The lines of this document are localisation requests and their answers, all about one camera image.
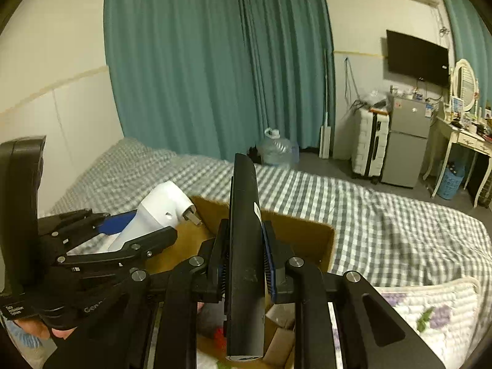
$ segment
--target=screw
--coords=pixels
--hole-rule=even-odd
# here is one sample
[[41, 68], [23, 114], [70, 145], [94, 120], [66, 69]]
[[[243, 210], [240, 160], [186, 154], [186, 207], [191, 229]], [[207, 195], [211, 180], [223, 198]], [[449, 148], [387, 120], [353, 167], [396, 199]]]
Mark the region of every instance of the screw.
[[289, 265], [295, 268], [300, 268], [302, 265], [304, 265], [304, 260], [299, 257], [292, 257], [289, 259]]
[[142, 281], [147, 277], [147, 272], [142, 270], [137, 270], [131, 274], [131, 278], [134, 281]]
[[200, 266], [200, 265], [203, 265], [205, 260], [202, 257], [199, 257], [197, 255], [197, 256], [191, 257], [188, 262], [191, 266]]
[[359, 275], [356, 271], [347, 272], [345, 277], [352, 283], [357, 283], [361, 279], [361, 275]]

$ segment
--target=refrigerator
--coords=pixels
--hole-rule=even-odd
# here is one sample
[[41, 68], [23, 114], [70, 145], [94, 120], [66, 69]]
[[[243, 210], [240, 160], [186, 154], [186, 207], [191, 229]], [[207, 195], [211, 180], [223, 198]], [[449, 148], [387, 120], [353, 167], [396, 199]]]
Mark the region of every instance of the refrigerator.
[[430, 125], [431, 110], [425, 101], [393, 98], [383, 183], [403, 187], [417, 184]]

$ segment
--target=blue basket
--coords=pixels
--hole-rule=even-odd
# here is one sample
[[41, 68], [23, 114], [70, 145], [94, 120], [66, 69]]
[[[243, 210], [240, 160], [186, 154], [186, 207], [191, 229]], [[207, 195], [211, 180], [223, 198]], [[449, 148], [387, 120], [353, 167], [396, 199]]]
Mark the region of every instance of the blue basket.
[[437, 190], [437, 195], [445, 200], [451, 200], [458, 191], [463, 178], [464, 176], [456, 176], [449, 168], [446, 168], [439, 189]]

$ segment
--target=curtain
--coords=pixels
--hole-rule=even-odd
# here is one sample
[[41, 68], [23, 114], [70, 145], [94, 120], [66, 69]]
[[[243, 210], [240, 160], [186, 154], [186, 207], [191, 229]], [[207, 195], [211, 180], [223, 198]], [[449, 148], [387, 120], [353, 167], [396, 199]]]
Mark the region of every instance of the curtain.
[[125, 136], [233, 160], [263, 135], [238, 0], [104, 0]]
[[326, 0], [104, 0], [104, 39], [125, 136], [233, 160], [267, 127], [319, 145]]
[[482, 112], [492, 102], [492, 36], [469, 0], [444, 0], [454, 39], [456, 60], [470, 62], [480, 88]]
[[328, 54], [329, 123], [335, 124], [335, 75], [326, 0], [240, 0], [255, 97], [265, 118], [301, 148], [319, 145]]

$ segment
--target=gray and white checkered fabric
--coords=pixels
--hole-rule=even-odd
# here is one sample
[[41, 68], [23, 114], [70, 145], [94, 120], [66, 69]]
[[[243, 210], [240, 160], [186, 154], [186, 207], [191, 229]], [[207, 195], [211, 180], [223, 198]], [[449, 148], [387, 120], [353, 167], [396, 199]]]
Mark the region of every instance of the gray and white checkered fabric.
[[[187, 195], [228, 202], [232, 171], [230, 162], [124, 139], [80, 176], [53, 212], [126, 212], [168, 180]], [[264, 166], [257, 166], [256, 175], [262, 208], [335, 228], [334, 273], [356, 270], [382, 287], [442, 284], [462, 276], [479, 280], [483, 301], [471, 348], [480, 341], [492, 320], [492, 245], [481, 222], [334, 178]], [[75, 252], [96, 251], [103, 237]]]

